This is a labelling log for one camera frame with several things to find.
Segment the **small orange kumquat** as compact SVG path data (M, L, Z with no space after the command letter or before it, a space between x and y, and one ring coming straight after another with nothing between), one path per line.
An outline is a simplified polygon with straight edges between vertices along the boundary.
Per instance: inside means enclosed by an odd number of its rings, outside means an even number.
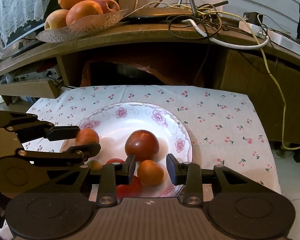
M93 143L99 143L100 139L98 134L92 130L92 129L82 129L77 133L76 139L75 139L75 145L87 145L87 144L93 144Z
M96 160L91 160L91 161L87 162L87 165L89 166L89 168L91 170L100 170L103 167L102 164Z
M148 186L158 186L164 178L163 169L152 160L142 161L137 170L140 181Z

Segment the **large dark red tomato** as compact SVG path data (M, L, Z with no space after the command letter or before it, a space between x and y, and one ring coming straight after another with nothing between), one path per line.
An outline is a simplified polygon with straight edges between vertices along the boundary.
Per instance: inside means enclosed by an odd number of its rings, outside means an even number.
M125 143L125 153L134 154L138 162L152 160L159 153L157 137L147 130L134 131Z

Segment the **small bright red tomato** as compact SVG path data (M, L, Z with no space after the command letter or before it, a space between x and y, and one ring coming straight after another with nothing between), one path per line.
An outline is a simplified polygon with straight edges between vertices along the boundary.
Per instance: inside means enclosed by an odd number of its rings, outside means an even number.
M106 164L112 164L112 163L124 163L125 161L120 158L111 158L109 159Z

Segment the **open brown wooden drawer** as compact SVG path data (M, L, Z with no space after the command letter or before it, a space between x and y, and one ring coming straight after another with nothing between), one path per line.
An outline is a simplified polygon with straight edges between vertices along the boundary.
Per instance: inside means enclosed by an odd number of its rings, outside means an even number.
M0 95L58 98L61 90L49 79L27 80L0 85Z

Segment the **white floral porcelain plate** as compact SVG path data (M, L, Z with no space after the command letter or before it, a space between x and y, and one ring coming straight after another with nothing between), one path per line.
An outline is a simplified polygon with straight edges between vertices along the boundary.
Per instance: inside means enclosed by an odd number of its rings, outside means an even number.
M158 186L142 186L141 197L175 197L183 189L171 183L166 168L166 155L179 162L190 162L193 150L190 136L181 121L171 112L154 104L124 102L103 107L83 118L80 129L93 129L100 138L101 150L93 160L104 165L110 159L125 160L125 143L135 131L146 130L158 140L159 152L154 161L164 170Z

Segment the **cherry print white tablecloth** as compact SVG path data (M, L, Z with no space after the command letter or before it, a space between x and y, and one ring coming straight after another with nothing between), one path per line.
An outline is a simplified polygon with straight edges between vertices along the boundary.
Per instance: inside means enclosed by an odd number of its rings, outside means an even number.
M5 226L16 239L284 239L295 211L280 191L274 158L253 104L246 95L185 86L104 86L39 99L27 114L55 126L77 124L116 103L144 102L174 114L185 126L193 158L202 172L203 206L175 197L124 197L99 207L100 170L81 166L88 196L74 193L22 193L7 206ZM75 139L20 142L26 151L63 152Z

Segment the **yellow apple in tray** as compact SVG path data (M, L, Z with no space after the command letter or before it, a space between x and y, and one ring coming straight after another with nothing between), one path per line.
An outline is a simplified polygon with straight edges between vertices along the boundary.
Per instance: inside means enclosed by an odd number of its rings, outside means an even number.
M52 12L46 19L44 24L44 30L52 30L66 27L66 16L68 14L67 9L58 9Z

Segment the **clear glass fruit tray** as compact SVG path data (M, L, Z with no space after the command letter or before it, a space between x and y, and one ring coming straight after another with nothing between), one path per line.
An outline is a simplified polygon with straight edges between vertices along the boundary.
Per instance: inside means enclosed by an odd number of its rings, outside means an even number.
M36 39L46 43L70 41L108 29L122 20L126 14L127 9L102 15L85 16L67 27L41 31Z

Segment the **television with lace cover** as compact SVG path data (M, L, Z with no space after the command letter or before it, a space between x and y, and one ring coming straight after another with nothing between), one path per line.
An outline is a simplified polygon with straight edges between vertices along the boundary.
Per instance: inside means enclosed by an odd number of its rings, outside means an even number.
M9 46L42 30L47 16L58 8L58 0L0 0L0 59Z

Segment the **brown wooden tv cabinet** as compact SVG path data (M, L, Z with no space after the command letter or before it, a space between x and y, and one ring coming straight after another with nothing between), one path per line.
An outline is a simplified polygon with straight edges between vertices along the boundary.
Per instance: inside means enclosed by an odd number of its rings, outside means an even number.
M262 50L236 51L195 39L190 28L119 24L98 34L45 43L0 62L0 76L23 67L59 65L64 82L80 84L92 62L102 84L115 85L106 62L127 64L166 85L193 85L247 94L270 140L300 144L300 56L274 42Z

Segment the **front orange in tray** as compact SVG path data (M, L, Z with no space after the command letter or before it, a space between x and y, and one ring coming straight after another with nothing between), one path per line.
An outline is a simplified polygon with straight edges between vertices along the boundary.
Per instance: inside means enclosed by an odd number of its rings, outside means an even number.
M85 16L91 16L91 15L102 15L103 11L101 6L92 0L85 0L78 2L75 4L69 11L66 16L66 25L69 26L76 22L77 20L80 20L84 18Z

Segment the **red apple in tray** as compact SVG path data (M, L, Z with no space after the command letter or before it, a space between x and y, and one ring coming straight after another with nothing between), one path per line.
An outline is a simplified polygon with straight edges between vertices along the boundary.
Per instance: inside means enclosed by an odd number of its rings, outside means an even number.
M94 0L101 6L104 14L120 11L120 6L114 0Z

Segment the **black wifi router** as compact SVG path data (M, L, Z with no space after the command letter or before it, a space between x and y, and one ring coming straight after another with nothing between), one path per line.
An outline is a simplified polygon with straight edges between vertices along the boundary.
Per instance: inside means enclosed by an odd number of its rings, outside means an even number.
M155 0L150 2L143 7L134 9L130 14L124 17L125 20L133 21L164 21L170 16L199 16L199 13L209 11L210 9L215 9L217 7L222 7L229 3L229 1L222 1L215 4L202 4L196 6L194 0L189 0L190 8L187 8L185 4L182 3L183 0L175 5L166 5L165 7L151 7L151 5L162 4L163 0Z

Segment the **white power strip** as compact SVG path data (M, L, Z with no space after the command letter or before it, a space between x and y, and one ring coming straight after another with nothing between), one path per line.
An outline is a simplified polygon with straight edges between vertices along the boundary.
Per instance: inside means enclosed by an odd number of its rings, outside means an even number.
M269 36L271 42L274 42L278 46L281 46L285 49L290 50L291 52L300 55L300 44L296 43L290 38L287 38L279 33L268 30L266 34L266 32L263 31L260 26L251 23L244 23L243 21L239 21L239 29L246 31L250 34L252 34L251 32L252 30L253 33L259 38L265 38L266 36Z

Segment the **black power adapter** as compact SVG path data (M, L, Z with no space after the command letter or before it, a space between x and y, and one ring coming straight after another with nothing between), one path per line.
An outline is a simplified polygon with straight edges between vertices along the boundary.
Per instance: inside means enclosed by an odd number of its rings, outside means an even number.
M259 25L259 20L258 20L258 12L244 12L243 13L243 18L246 20L246 22L254 24L254 25Z

